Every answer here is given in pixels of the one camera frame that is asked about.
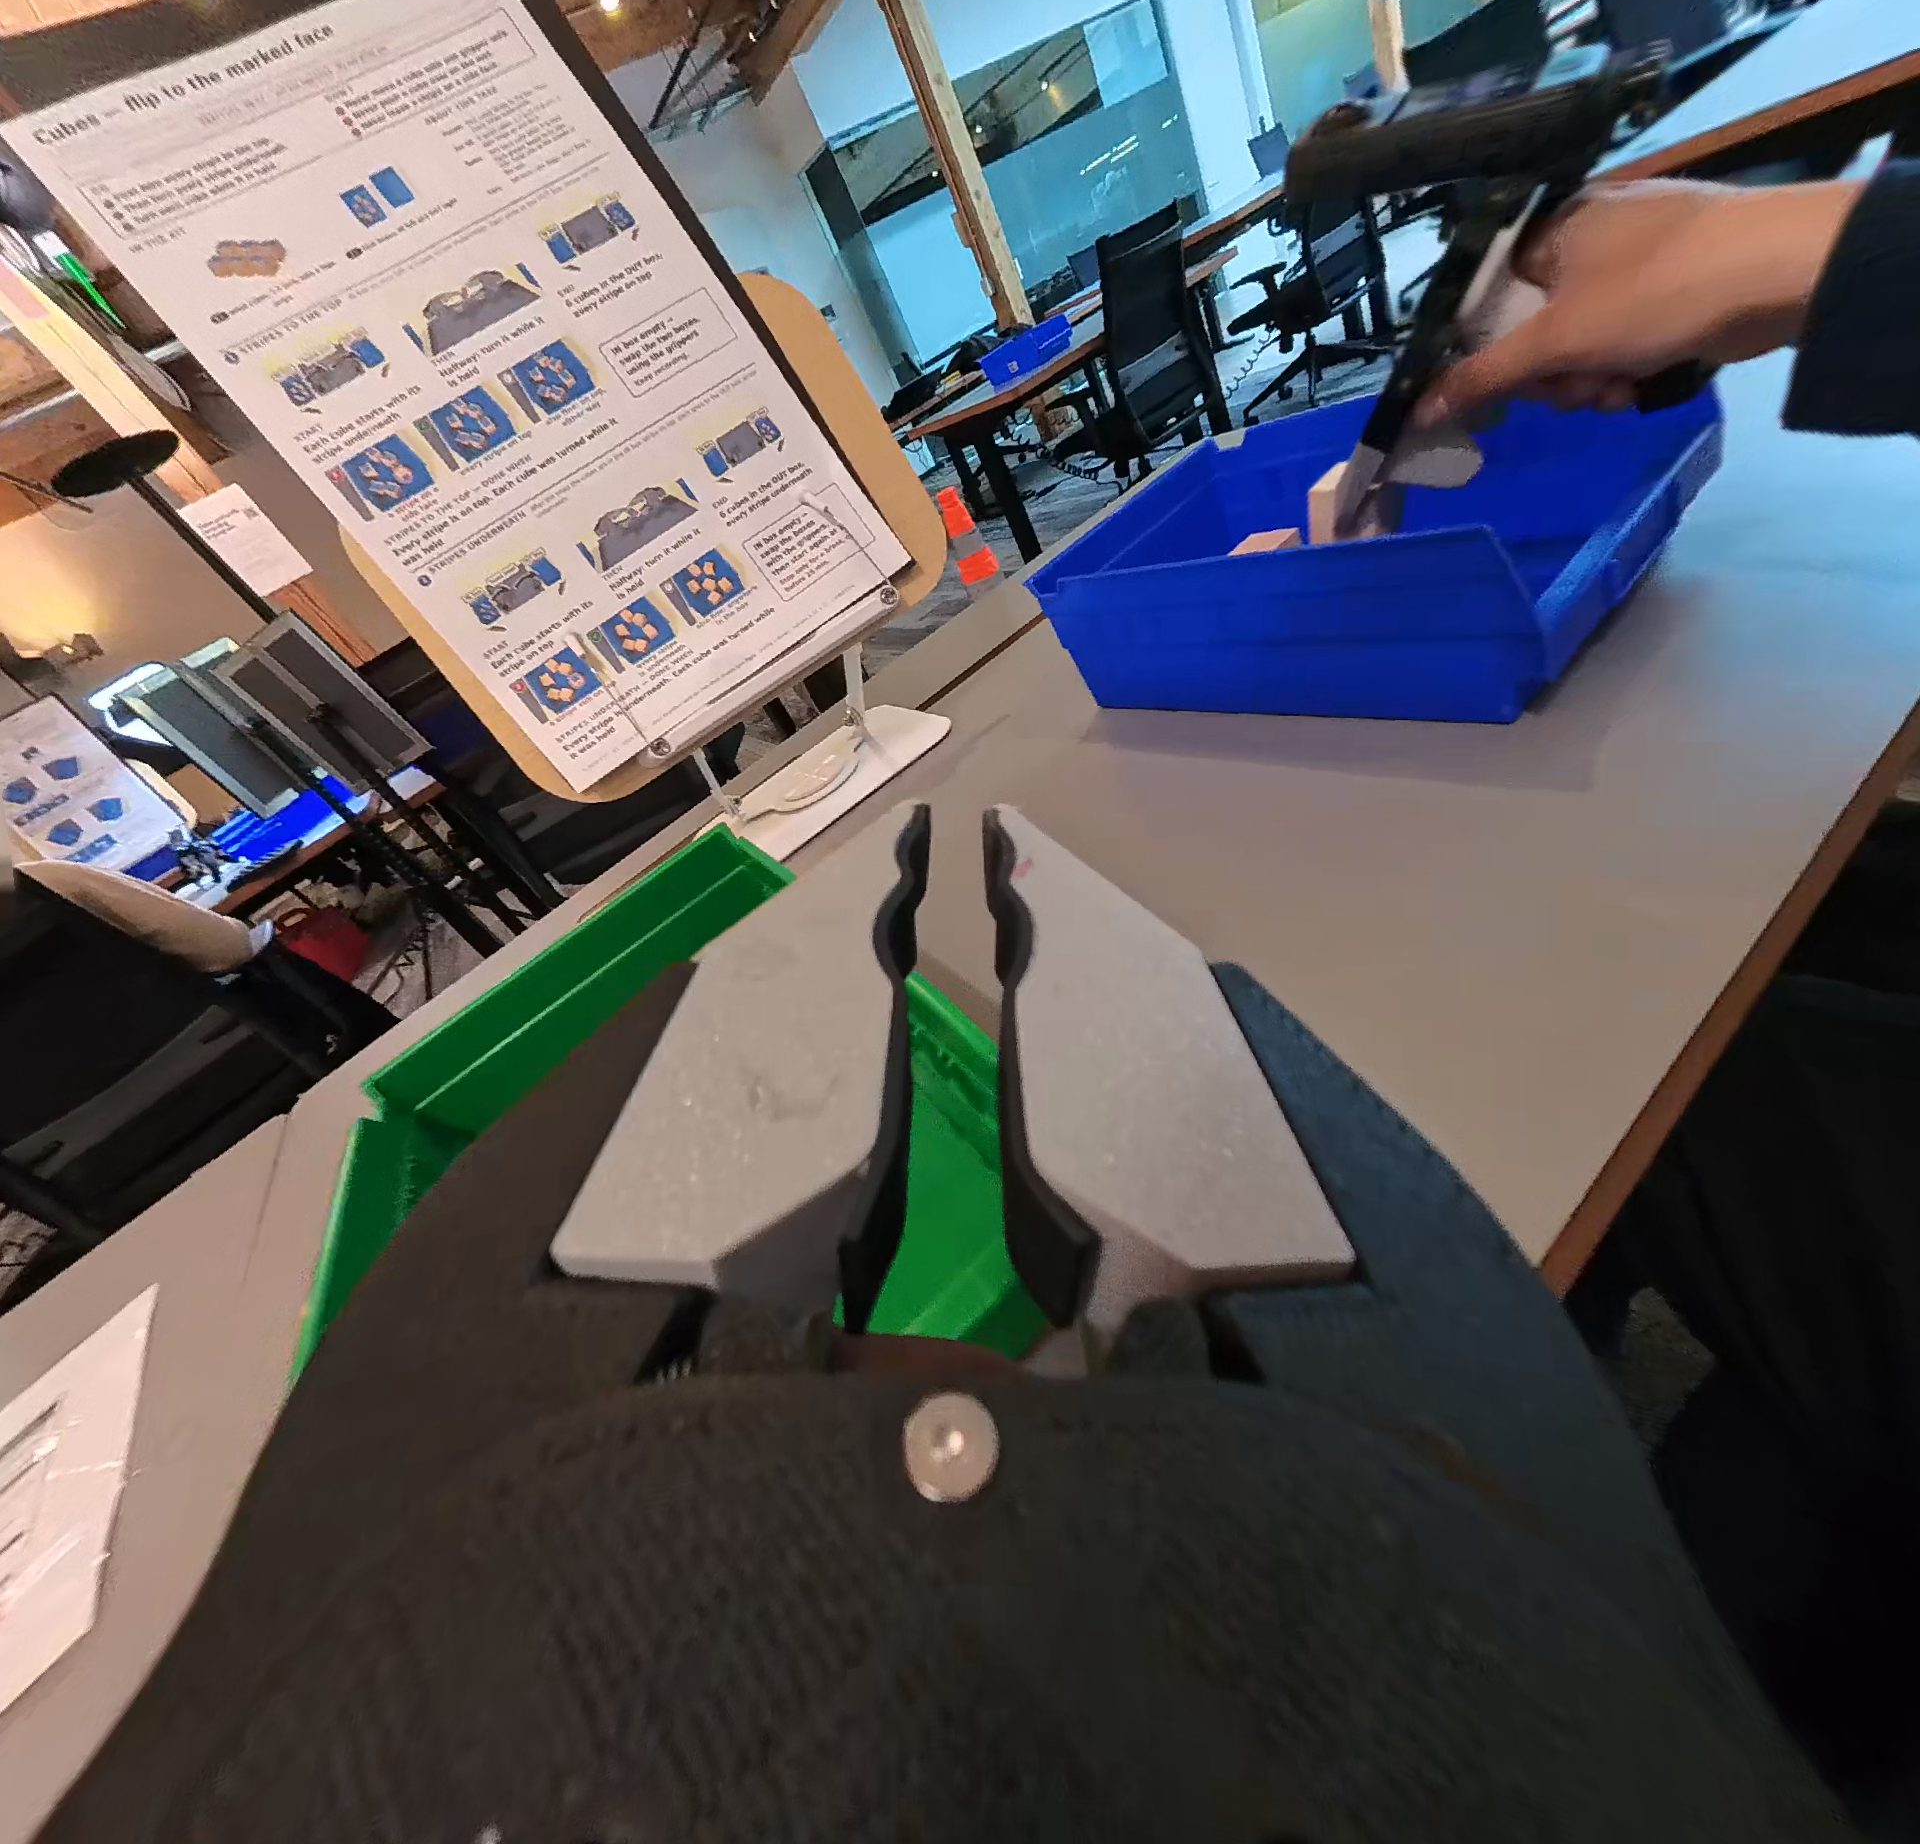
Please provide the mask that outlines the printed paper sheet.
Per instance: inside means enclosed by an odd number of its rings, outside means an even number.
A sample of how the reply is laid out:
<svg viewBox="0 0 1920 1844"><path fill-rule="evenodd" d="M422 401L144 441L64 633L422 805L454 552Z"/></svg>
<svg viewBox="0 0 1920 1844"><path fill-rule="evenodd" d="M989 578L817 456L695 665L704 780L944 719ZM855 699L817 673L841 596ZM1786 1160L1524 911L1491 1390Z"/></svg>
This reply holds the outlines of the printed paper sheet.
<svg viewBox="0 0 1920 1844"><path fill-rule="evenodd" d="M2 1708L94 1626L129 1475L156 1287L2 1412Z"/></svg>

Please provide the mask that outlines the black floor lamp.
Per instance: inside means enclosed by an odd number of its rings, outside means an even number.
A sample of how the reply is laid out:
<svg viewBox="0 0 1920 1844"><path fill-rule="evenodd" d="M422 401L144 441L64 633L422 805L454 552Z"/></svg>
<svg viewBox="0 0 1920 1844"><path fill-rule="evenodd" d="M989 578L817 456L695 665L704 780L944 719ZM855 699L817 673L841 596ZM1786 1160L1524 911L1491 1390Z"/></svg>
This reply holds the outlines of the black floor lamp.
<svg viewBox="0 0 1920 1844"><path fill-rule="evenodd" d="M160 480L172 464L196 463L176 433L144 431L76 456L52 488L74 503L134 493L264 623L289 610L329 627L333 613L314 589L309 562L243 486L221 484L180 501Z"/></svg>

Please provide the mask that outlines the blue plastic bin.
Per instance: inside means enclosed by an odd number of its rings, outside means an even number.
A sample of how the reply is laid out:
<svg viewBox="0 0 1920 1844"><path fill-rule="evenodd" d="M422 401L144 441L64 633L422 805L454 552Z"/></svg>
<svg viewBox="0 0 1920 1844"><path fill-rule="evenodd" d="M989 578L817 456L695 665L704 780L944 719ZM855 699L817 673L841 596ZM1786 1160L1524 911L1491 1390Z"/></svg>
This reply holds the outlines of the blue plastic bin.
<svg viewBox="0 0 1920 1844"><path fill-rule="evenodd" d="M1662 562L1723 458L1715 390L1657 414L1506 407L1456 488L1407 490L1392 535L1307 532L1356 398L1204 439L1024 582L1114 710L1513 724Z"/></svg>

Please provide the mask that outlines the person's right hand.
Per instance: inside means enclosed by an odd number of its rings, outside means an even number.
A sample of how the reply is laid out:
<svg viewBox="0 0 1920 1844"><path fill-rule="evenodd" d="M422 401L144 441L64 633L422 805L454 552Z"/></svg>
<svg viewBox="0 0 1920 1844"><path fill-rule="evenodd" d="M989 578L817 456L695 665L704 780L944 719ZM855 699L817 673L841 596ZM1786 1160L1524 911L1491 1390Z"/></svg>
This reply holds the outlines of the person's right hand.
<svg viewBox="0 0 1920 1844"><path fill-rule="evenodd" d="M1668 368L1741 365L1801 340L1862 181L1630 182L1569 202L1522 256L1544 306L1426 392L1416 425L1513 401L1623 411Z"/></svg>

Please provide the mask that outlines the green plastic bin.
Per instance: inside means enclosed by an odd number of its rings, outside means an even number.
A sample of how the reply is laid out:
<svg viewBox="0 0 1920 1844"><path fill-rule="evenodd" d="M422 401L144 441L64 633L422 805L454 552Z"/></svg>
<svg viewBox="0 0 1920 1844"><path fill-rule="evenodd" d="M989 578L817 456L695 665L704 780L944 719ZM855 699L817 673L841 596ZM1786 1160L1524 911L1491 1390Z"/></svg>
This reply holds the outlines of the green plastic bin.
<svg viewBox="0 0 1920 1844"><path fill-rule="evenodd" d="M374 1113L348 1137L289 1382L450 1164L666 969L792 881L734 831L708 830L374 1072ZM1021 1359L1044 1318L1006 1256L996 1043L921 975L906 1004L909 1219L873 1324Z"/></svg>

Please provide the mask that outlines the black office chair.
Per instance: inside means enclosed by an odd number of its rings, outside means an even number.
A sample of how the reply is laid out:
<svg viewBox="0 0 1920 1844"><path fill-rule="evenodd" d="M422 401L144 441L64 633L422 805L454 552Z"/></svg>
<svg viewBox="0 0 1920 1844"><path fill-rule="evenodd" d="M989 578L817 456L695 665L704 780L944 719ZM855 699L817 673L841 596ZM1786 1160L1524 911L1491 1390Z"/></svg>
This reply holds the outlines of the black office chair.
<svg viewBox="0 0 1920 1844"><path fill-rule="evenodd" d="M1315 407L1330 366L1393 363L1397 355L1371 202L1315 200L1300 212L1294 232L1302 256L1292 269L1266 265L1232 284L1259 287L1260 298L1230 323L1230 335L1260 332L1282 348L1303 342L1302 353L1245 404L1243 425L1256 425L1260 407L1287 397L1300 377L1306 377Z"/></svg>
<svg viewBox="0 0 1920 1844"><path fill-rule="evenodd" d="M1230 431L1213 340L1188 287L1186 225L1172 202L1095 240L1104 359L1112 404L1095 435L1122 490L1151 474L1172 438L1194 444Z"/></svg>
<svg viewBox="0 0 1920 1844"><path fill-rule="evenodd" d="M4 878L4 1219L44 1234L21 1290L100 1249L287 1112L396 1018L269 923L116 871Z"/></svg>

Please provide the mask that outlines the orange traffic cone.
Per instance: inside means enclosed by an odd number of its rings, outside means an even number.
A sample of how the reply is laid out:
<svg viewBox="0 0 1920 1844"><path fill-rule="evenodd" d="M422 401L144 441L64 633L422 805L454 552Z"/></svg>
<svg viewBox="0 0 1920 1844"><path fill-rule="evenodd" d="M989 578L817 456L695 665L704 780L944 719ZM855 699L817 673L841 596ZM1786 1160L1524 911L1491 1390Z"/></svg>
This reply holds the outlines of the orange traffic cone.
<svg viewBox="0 0 1920 1844"><path fill-rule="evenodd" d="M957 570L969 599L978 601L1001 582L1001 562L976 524L959 486L941 488L934 501L948 535L948 564Z"/></svg>

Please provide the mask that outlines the small wall instruction poster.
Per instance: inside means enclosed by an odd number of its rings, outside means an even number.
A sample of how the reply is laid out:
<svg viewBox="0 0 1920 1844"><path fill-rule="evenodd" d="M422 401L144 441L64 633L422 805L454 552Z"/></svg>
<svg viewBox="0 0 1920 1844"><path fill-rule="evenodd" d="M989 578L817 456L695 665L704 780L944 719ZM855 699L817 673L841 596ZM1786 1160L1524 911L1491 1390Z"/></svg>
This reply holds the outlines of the small wall instruction poster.
<svg viewBox="0 0 1920 1844"><path fill-rule="evenodd" d="M15 852L132 871L172 846L180 815L59 699L2 722L2 825Z"/></svg>

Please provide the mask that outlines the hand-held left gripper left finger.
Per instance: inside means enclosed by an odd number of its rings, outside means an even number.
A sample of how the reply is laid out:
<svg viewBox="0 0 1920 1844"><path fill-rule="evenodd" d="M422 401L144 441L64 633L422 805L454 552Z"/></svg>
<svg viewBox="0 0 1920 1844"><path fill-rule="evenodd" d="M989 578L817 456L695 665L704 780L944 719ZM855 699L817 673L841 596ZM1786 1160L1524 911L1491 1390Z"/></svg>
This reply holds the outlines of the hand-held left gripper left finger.
<svg viewBox="0 0 1920 1844"><path fill-rule="evenodd" d="M931 805L706 945L549 1256L867 1332L906 1220Z"/></svg>

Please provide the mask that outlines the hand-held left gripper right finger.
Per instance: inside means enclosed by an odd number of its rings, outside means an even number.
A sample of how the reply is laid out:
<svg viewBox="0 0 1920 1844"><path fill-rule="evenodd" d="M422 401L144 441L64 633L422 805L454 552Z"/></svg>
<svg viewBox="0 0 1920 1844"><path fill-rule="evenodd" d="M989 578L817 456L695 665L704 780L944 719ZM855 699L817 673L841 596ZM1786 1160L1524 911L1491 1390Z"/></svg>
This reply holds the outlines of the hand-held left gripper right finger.
<svg viewBox="0 0 1920 1844"><path fill-rule="evenodd" d="M1010 805L982 839L1006 1251L1047 1324L1352 1280L1354 1242L1200 946Z"/></svg>

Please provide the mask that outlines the grey panel on tripod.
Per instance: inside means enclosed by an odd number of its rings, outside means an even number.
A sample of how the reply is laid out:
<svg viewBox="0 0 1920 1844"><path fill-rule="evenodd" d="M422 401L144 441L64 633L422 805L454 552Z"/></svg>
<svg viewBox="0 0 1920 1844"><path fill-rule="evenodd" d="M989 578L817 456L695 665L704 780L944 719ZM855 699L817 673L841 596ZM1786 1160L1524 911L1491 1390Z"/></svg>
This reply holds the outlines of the grey panel on tripod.
<svg viewBox="0 0 1920 1844"><path fill-rule="evenodd" d="M255 816L333 777L360 797L415 768L430 744L300 618L144 666L105 695L105 717L167 744Z"/></svg>

